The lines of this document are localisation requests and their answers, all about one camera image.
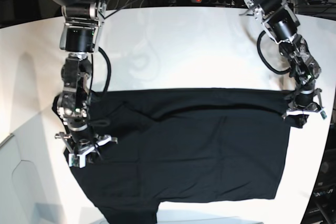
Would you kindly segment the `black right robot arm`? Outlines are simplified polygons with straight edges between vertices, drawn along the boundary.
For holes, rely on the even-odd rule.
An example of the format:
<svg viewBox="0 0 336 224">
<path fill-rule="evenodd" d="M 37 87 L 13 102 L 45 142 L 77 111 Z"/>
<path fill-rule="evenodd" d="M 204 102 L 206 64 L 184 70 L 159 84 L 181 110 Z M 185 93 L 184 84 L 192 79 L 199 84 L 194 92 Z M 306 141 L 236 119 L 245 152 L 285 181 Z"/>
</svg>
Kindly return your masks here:
<svg viewBox="0 0 336 224">
<path fill-rule="evenodd" d="M 53 0 L 65 19 L 59 48 L 68 56 L 61 70 L 64 83 L 57 114 L 65 132 L 56 134 L 68 150 L 68 165 L 83 168 L 99 157 L 99 148 L 116 141 L 95 132 L 89 109 L 92 101 L 93 54 L 99 50 L 106 0 Z"/>
</svg>

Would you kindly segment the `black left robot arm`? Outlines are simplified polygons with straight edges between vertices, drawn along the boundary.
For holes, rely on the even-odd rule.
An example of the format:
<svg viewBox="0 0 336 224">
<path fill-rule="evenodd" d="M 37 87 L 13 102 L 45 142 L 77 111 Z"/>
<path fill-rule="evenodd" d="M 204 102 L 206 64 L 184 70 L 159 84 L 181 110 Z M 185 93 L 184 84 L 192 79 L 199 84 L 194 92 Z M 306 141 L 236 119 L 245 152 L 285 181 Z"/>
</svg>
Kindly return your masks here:
<svg viewBox="0 0 336 224">
<path fill-rule="evenodd" d="M 286 96 L 288 108 L 283 118 L 297 115 L 305 124 L 307 116 L 319 113 L 326 119 L 321 100 L 321 89 L 316 88 L 321 68 L 309 51 L 306 40 L 298 34 L 300 22 L 287 0 L 244 0 L 248 8 L 244 15 L 251 14 L 261 25 L 261 35 L 268 37 L 279 46 L 279 52 L 289 62 L 288 73 L 294 78 L 295 90 Z"/>
</svg>

